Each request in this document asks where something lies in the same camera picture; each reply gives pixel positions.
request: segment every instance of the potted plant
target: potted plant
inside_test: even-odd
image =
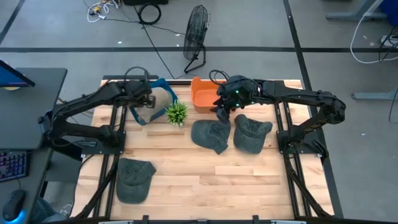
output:
[[[166,115],[169,117],[169,123],[179,127],[183,126],[184,119],[187,117],[187,110],[187,105],[180,103],[177,100],[174,101],[174,103],[166,108]]]

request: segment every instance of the blue screen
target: blue screen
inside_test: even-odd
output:
[[[0,85],[23,85],[26,84],[24,80],[21,80],[9,70],[0,66]]]

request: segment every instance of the computer mouse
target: computer mouse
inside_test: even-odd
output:
[[[21,212],[25,200],[25,192],[23,190],[15,190],[10,196],[10,200],[2,208],[2,217],[8,222],[15,220]]]

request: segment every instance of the cap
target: cap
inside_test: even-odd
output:
[[[141,203],[149,192],[156,169],[150,162],[122,158],[118,164],[116,195],[123,203]]]
[[[201,120],[194,122],[191,131],[192,141],[198,146],[213,149],[221,154],[227,147],[231,123]]]
[[[235,118],[234,145],[243,151],[259,154],[266,135],[272,130],[271,122],[260,122],[239,114]]]

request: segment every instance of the orange bowl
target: orange bowl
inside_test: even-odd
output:
[[[217,89],[218,85],[210,80],[195,77],[191,81],[191,100],[198,113],[211,113],[213,103],[219,98]]]

